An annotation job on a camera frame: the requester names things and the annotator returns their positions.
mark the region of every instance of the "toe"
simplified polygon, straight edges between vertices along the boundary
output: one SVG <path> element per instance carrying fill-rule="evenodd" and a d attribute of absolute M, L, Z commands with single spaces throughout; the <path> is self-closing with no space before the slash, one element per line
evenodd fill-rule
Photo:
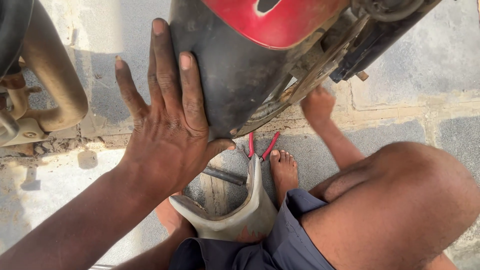
<path fill-rule="evenodd" d="M 270 152 L 270 163 L 278 162 L 280 160 L 280 152 L 277 149 Z"/>
<path fill-rule="evenodd" d="M 280 162 L 285 162 L 285 150 L 280 151 Z"/>

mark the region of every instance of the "dark blue shorts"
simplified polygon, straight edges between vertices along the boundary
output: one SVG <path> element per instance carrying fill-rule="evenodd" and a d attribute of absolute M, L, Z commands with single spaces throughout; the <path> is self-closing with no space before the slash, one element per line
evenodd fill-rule
<path fill-rule="evenodd" d="M 287 192 L 271 233 L 259 244 L 189 238 L 170 270 L 335 270 L 313 245 L 297 218 L 327 203 L 302 189 Z"/>

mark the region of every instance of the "red-handled pliers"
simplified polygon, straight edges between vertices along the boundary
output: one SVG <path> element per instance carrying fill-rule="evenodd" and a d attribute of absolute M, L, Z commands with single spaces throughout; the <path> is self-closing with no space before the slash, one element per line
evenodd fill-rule
<path fill-rule="evenodd" d="M 262 158 L 260 159 L 260 162 L 264 161 L 267 158 L 267 156 L 270 154 L 270 151 L 272 151 L 273 146 L 275 145 L 275 142 L 278 139 L 279 135 L 280 135 L 280 132 L 277 131 L 273 136 L 272 142 L 268 146 L 267 150 L 263 153 Z M 253 148 L 253 131 L 250 132 L 250 134 L 248 135 L 248 149 L 250 150 L 250 152 L 248 153 L 248 157 L 251 158 L 255 153 L 255 149 Z"/>

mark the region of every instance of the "concrete floor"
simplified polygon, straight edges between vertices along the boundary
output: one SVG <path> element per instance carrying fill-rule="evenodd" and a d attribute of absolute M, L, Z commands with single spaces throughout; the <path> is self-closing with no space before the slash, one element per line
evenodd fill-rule
<path fill-rule="evenodd" d="M 43 156 L 22 158 L 0 148 L 0 252 L 119 162 L 132 122 L 115 83 L 114 56 L 129 62 L 134 81 L 148 100 L 150 22 L 167 18 L 169 7 L 168 0 L 143 0 L 141 5 L 127 0 L 42 2 L 75 63 L 90 112 L 77 127 L 55 133 L 53 150 L 44 148 Z M 337 99 L 333 119 L 365 154 L 394 141 L 428 143 L 455 155 L 480 183 L 478 44 L 476 1 L 444 0 L 366 71 L 370 75 L 366 82 L 353 78 L 338 85 L 326 83 Z M 38 84 L 27 77 L 31 85 Z M 31 102 L 34 108 L 54 106 L 45 93 L 32 95 Z M 277 147 L 299 163 L 301 188 L 309 189 L 338 171 L 297 104 L 256 133 L 257 149 L 265 149 L 277 130 L 281 131 Z M 237 143 L 246 144 L 246 139 Z M 235 151 L 211 163 L 246 175 L 246 162 Z M 262 169 L 264 187 L 273 199 L 269 163 L 264 162 Z M 200 175 L 186 194 L 209 211 L 226 213 L 241 204 L 246 190 Z M 163 226 L 151 214 L 99 263 L 119 264 L 165 237 Z M 480 221 L 446 252 L 461 270 L 478 269 Z"/>

